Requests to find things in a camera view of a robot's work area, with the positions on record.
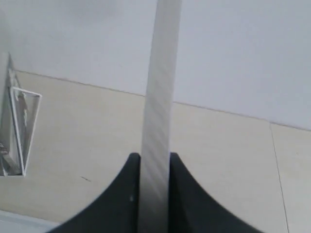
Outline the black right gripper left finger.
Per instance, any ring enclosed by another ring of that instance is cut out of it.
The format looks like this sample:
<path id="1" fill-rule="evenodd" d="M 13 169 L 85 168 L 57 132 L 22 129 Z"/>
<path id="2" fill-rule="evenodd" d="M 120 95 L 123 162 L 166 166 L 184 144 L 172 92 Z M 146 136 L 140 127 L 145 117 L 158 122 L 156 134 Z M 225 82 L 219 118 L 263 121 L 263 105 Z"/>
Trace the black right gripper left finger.
<path id="1" fill-rule="evenodd" d="M 136 233 L 140 155 L 131 153 L 109 187 L 87 208 L 51 233 Z"/>

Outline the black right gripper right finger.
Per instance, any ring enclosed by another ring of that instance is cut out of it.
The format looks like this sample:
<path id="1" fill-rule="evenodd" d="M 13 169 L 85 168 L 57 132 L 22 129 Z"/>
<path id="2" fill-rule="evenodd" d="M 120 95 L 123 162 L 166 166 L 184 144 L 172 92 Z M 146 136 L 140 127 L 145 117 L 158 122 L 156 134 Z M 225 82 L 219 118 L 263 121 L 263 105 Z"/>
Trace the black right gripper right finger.
<path id="1" fill-rule="evenodd" d="M 169 226 L 170 233 L 259 233 L 238 218 L 193 178 L 179 155 L 170 154 Z"/>

